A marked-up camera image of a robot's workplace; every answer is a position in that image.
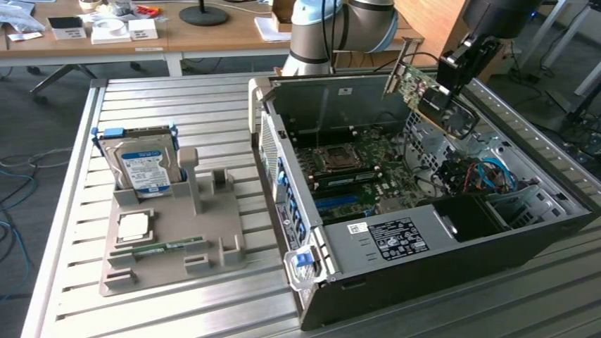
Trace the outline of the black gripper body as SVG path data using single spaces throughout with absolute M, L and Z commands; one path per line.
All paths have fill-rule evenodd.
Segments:
M 541 0 L 469 1 L 462 12 L 469 37 L 515 38 L 541 3 Z

